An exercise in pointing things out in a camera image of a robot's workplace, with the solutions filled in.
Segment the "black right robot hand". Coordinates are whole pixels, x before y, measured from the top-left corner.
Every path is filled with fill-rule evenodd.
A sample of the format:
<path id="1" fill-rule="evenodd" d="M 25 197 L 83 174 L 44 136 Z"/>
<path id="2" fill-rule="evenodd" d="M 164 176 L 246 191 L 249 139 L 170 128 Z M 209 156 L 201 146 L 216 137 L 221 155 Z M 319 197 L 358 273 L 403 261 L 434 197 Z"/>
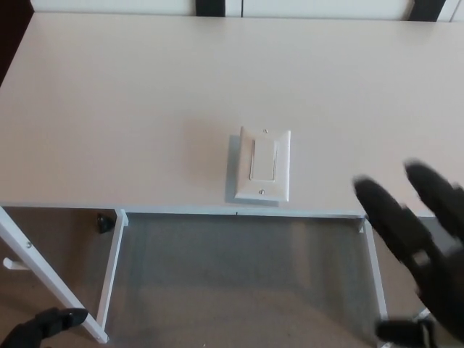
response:
<path id="1" fill-rule="evenodd" d="M 418 159 L 405 163 L 408 181 L 418 197 L 454 239 L 463 240 L 463 187 L 449 182 Z M 417 319 L 382 318 L 377 338 L 396 347 L 463 345 L 463 248 L 449 254 L 435 244 L 419 217 L 400 204 L 373 178 L 354 178 L 353 189 L 367 221 L 389 251 L 405 266 L 429 314 Z"/>

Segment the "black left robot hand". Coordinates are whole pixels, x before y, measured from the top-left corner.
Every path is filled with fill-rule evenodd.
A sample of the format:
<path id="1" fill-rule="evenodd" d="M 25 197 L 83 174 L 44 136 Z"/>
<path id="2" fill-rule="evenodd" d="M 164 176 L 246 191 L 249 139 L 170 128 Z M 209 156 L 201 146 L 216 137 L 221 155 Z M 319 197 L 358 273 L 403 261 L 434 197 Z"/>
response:
<path id="1" fill-rule="evenodd" d="M 40 347 L 44 339 L 80 326 L 88 317 L 84 308 L 56 307 L 44 310 L 32 319 L 16 325 L 1 343 L 3 348 Z"/>

